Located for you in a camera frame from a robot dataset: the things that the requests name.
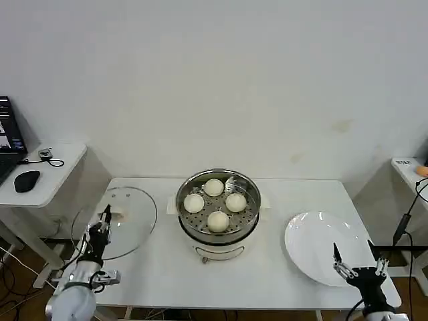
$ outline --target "white wall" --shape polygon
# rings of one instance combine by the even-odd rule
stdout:
[[[426,1],[2,1],[0,94],[113,176],[222,166],[356,195],[428,134]]]

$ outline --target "black cable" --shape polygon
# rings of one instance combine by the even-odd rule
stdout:
[[[86,234],[83,234],[83,238],[82,238],[82,246],[80,247],[79,253],[75,256],[75,258],[71,259],[71,261],[69,261],[67,264],[64,264],[61,268],[60,271],[65,271],[66,268],[68,268],[72,263],[74,263],[82,254],[83,251],[83,247],[89,244],[88,241],[86,241]]]
[[[61,220],[58,220],[58,222],[57,222],[57,226],[56,226],[56,232],[55,232],[54,234],[51,234],[51,235],[49,235],[49,236],[45,237],[44,239],[42,239],[42,241],[43,241],[43,242],[46,242],[46,240],[47,240],[47,239],[51,239],[51,238],[53,238],[53,237],[57,236],[57,235],[58,235],[58,233],[60,232],[61,225],[62,225]]]
[[[13,290],[13,287],[15,286],[15,274],[13,273],[13,270],[12,270],[12,268],[9,266],[9,265],[7,265],[6,264],[6,262],[4,262],[4,259],[3,259],[3,257],[2,256],[0,256],[0,261],[1,261],[1,263],[3,264],[3,269],[2,269],[2,278],[3,278],[3,282],[4,282],[4,284],[5,284],[5,287],[6,287],[6,289],[7,289],[7,291],[9,292],[9,294],[10,293],[12,293],[12,294],[15,294],[16,296],[28,296],[28,295],[33,295],[33,294],[35,294],[35,293],[37,293],[37,292],[39,292],[41,289],[37,289],[37,290],[35,290],[34,292],[32,292],[32,293],[29,293],[28,291],[27,291],[27,293],[18,293],[18,292],[15,292],[14,290]],[[5,269],[4,268],[6,268],[9,272],[11,272],[11,275],[12,275],[12,286],[11,287],[9,287],[8,285],[7,285],[7,282],[6,282],[6,277],[5,277]]]
[[[413,203],[412,203],[412,205],[410,206],[409,210],[407,211],[407,214],[408,214],[408,215],[410,215],[410,212],[412,211],[412,209],[413,209],[413,207],[415,206],[416,201],[417,201],[417,199],[418,199],[419,197],[420,197],[420,198],[422,198],[424,201],[426,201],[426,200],[422,197],[421,193],[422,193],[422,191],[425,189],[425,187],[427,187],[427,186],[428,186],[428,183],[427,183],[424,187],[422,187],[419,191],[417,190],[417,187],[418,187],[418,186],[419,186],[423,181],[426,181],[426,180],[428,180],[428,177],[427,177],[427,178],[425,178],[425,179],[421,179],[420,181],[417,181],[417,182],[416,182],[416,186],[415,186],[416,196],[415,196],[415,199],[413,199]]]
[[[348,312],[348,315],[346,316],[346,321],[350,320],[350,316],[352,315],[352,313],[354,313],[354,311],[360,306],[360,304],[362,304],[362,299],[360,301],[358,301]]]
[[[90,279],[89,279],[89,288],[91,289],[91,290],[93,290],[93,289],[96,289],[96,288],[94,288],[93,286],[92,286],[92,282],[94,281],[94,278],[96,277],[96,276],[103,276],[104,274],[106,274],[106,272],[104,272],[104,271],[97,271],[97,272],[95,272],[94,274],[92,274],[91,275],[91,277],[90,277]],[[101,291],[99,291],[99,292],[95,292],[95,293],[100,293],[100,292],[103,292],[104,291],[104,288],[106,287],[104,284],[102,284],[102,289],[101,289]]]
[[[15,300],[7,301],[6,303],[3,303],[2,305],[0,305],[0,309],[4,308],[5,306],[7,306],[7,305],[8,305],[8,304],[10,304],[10,303],[13,303],[13,305],[16,305],[16,304],[18,304],[19,302],[18,302],[18,301],[15,301]],[[17,317],[19,317],[18,307],[19,307],[19,306],[17,306],[17,308],[15,309],[16,313],[15,313],[14,321],[19,321],[19,319],[17,319]]]
[[[426,198],[424,198],[424,196],[422,196],[421,195],[421,192],[420,191],[418,191],[417,190],[417,187],[423,182],[423,181],[426,181],[428,179],[428,177],[426,178],[426,179],[423,179],[423,180],[421,180],[421,181],[419,181],[419,182],[417,182],[416,183],[416,186],[415,186],[415,191],[416,191],[416,194],[418,195],[419,194],[419,197],[420,198],[422,198],[425,202],[427,202],[428,203],[428,200],[426,199]]]
[[[2,302],[5,298],[7,298],[9,296],[9,294],[11,292],[9,291],[9,287],[7,286],[7,282],[6,282],[6,277],[5,277],[6,265],[3,262],[3,256],[1,256],[0,258],[1,258],[1,261],[3,263],[3,269],[1,269],[1,274],[3,275],[3,282],[4,282],[5,288],[7,290],[6,294],[0,299],[0,302]],[[11,275],[12,275],[12,288],[13,288],[15,286],[15,274],[13,273],[13,271],[11,269],[8,269],[8,270],[11,272]]]
[[[80,213],[83,211],[83,208],[81,208],[78,213],[76,214],[76,216],[73,218],[73,222],[72,222],[72,228],[70,231],[70,240],[72,241],[73,247],[75,250],[77,250],[78,248],[76,247],[76,244],[74,244],[74,236],[73,236],[73,230],[74,230],[74,224],[76,223],[76,219],[79,217]]]
[[[22,301],[24,301],[25,299],[27,299],[27,297],[29,296],[29,295],[33,295],[33,294],[36,294],[37,292],[39,292],[39,291],[42,291],[43,289],[37,289],[36,291],[33,291],[32,293],[29,293],[29,291],[31,290],[31,288],[33,287],[33,284],[34,284],[34,282],[35,282],[35,280],[37,279],[37,277],[32,281],[32,283],[31,283],[31,285],[29,286],[29,288],[28,288],[28,290],[27,290],[27,294],[24,296],[24,298],[22,299]],[[20,305],[18,305],[17,307],[16,307],[16,315],[15,315],[15,319],[14,319],[14,321],[19,321],[19,313],[21,312],[21,309],[22,309],[22,307],[25,305],[25,302],[24,303],[22,303],[22,304],[20,304]]]
[[[409,236],[410,246],[413,246],[413,238],[409,232],[404,232]],[[413,303],[412,303],[412,269],[413,269],[413,253],[410,252],[410,273],[409,273],[409,300],[410,300],[410,321],[413,321]]]
[[[62,159],[49,159],[49,160],[35,160],[35,161],[30,161],[28,159],[24,159],[19,161],[17,164],[18,165],[27,165],[27,164],[37,164],[37,163],[49,163],[49,165],[51,165],[52,167],[63,167],[64,166],[64,161]]]

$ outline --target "wooden floor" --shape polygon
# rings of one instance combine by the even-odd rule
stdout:
[[[22,251],[16,251],[14,254],[29,267],[35,271],[40,272],[43,268],[44,261],[40,256],[34,253],[31,249],[26,247]],[[35,276],[32,272],[25,269],[13,258],[8,261],[10,268],[15,274],[15,286],[13,291],[18,294],[26,294],[28,291],[33,293],[35,289],[31,288],[32,282]],[[13,278],[7,268],[5,272],[5,281],[9,288],[12,285]],[[0,298],[3,298],[7,294],[7,288],[5,287],[3,280],[3,270],[0,272]],[[409,315],[409,281],[408,279],[394,279],[394,283],[400,293],[403,301],[403,305],[400,308],[401,312]],[[46,286],[35,298],[28,300],[26,303],[21,305],[19,309],[19,319],[16,318],[17,309],[10,310],[16,303],[22,301],[24,296],[18,296],[15,294],[9,294],[3,300],[0,301],[0,321],[45,321],[45,305],[47,300],[52,295],[53,290]],[[412,283],[412,296],[413,296],[413,315],[415,321],[428,320],[428,298],[426,298],[419,289],[419,286],[415,280]],[[152,320],[193,320],[193,321],[256,321],[256,320],[271,320],[271,321],[315,321],[314,312],[298,312],[298,311],[223,311],[223,310],[175,310],[169,309],[162,313],[161,310],[151,309],[134,309],[132,312],[132,318],[143,319],[147,314],[151,312]],[[125,309],[117,308],[114,309],[114,313],[119,318],[124,317]],[[337,311],[324,311],[322,313],[324,320],[329,321],[335,315]]]

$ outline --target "white table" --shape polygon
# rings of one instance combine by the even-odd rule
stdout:
[[[286,223],[309,210],[341,215],[359,229],[362,237],[369,238],[341,182],[255,180],[270,201],[271,209],[268,218],[259,222],[254,244],[239,257],[205,265],[185,242],[177,217],[166,214],[168,199],[182,182],[183,179],[113,179],[110,182],[108,188],[132,186],[152,195],[158,207],[158,221],[142,247],[125,257],[105,262],[103,270],[119,270],[122,281],[97,294],[98,305],[346,310],[361,299],[356,288],[334,288],[311,280],[294,265],[284,247]],[[383,291],[390,305],[401,305],[390,278],[383,284]]]
[[[60,268],[63,264],[61,258],[39,239],[37,233],[27,223],[25,208],[44,207],[53,199],[86,152],[86,146],[84,144],[41,144],[28,155],[28,159],[39,161],[38,150],[49,147],[52,147],[53,159],[63,160],[64,166],[52,167],[48,163],[19,165],[0,185],[0,207],[12,208],[7,219],[2,217],[6,227],[42,256],[52,268]],[[13,184],[14,180],[16,176],[26,171],[40,171],[40,178],[31,191],[17,193]],[[40,217],[40,219],[51,223],[45,217]]]
[[[423,177],[420,177],[416,173],[416,168],[418,166],[423,165],[424,160],[417,159],[417,158],[411,158],[411,157],[400,157],[400,158],[393,158],[391,161],[391,164],[393,168],[401,175],[404,182],[408,184],[412,192],[416,195],[416,182],[423,179]],[[421,195],[428,199],[428,187],[424,189],[421,193]],[[423,206],[428,210],[428,203],[422,201]],[[405,267],[390,267],[388,269],[389,273],[396,278],[407,278],[409,277],[409,270],[410,270],[410,261],[411,261],[411,253],[408,251],[402,252],[403,257],[407,261],[408,265]],[[412,275],[419,283],[419,286],[421,287],[422,292],[428,296],[428,279],[423,273],[422,269],[424,267],[428,266],[428,251],[423,252],[420,256],[413,259],[413,271]]]

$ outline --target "small white table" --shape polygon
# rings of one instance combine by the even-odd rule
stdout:
[[[267,219],[259,222],[254,243],[241,256],[229,261],[210,261],[208,264],[202,264],[201,258],[185,241],[186,235],[177,217],[167,215],[168,200],[183,181],[111,180],[108,188],[131,186],[149,193],[156,201],[158,220],[152,235],[138,250],[120,259],[105,262],[103,270],[120,271],[122,280],[120,284],[108,286],[97,294],[98,305],[233,310],[349,310],[361,299],[356,288],[335,288],[310,279],[295,266],[284,246],[286,223],[293,216],[309,210],[341,215],[360,231],[362,237],[369,239],[340,181],[255,180],[269,200],[271,209]],[[390,305],[401,305],[390,278],[383,284],[383,291]]]
[[[416,168],[418,166],[423,165],[424,161],[422,159],[411,158],[411,157],[400,157],[393,158],[391,164],[393,168],[401,175],[404,182],[408,184],[412,192],[416,195],[416,182],[423,179],[416,173]],[[428,199],[428,187],[424,189],[421,195]],[[423,206],[428,210],[428,203],[422,201]],[[403,257],[407,261],[407,266],[405,267],[390,267],[388,269],[389,273],[395,278],[408,278],[410,272],[410,261],[411,261],[411,253],[408,251],[402,252]],[[428,266],[428,251],[423,252],[417,258],[413,258],[413,270],[412,276],[417,280],[419,286],[421,287],[422,292],[428,296],[428,279],[423,273],[422,269]]]
[[[30,248],[38,253],[52,268],[62,267],[62,259],[50,249],[27,223],[25,208],[45,207],[55,196],[68,175],[73,171],[86,152],[84,144],[41,144],[28,155],[30,161],[39,161],[38,150],[52,147],[54,159],[64,161],[62,167],[52,167],[48,163],[19,165],[0,185],[0,207],[11,208],[7,217],[2,217],[4,225],[16,236],[20,237]],[[34,188],[26,193],[15,191],[16,176],[27,171],[40,171],[41,175]],[[40,219],[51,223],[45,217]]]

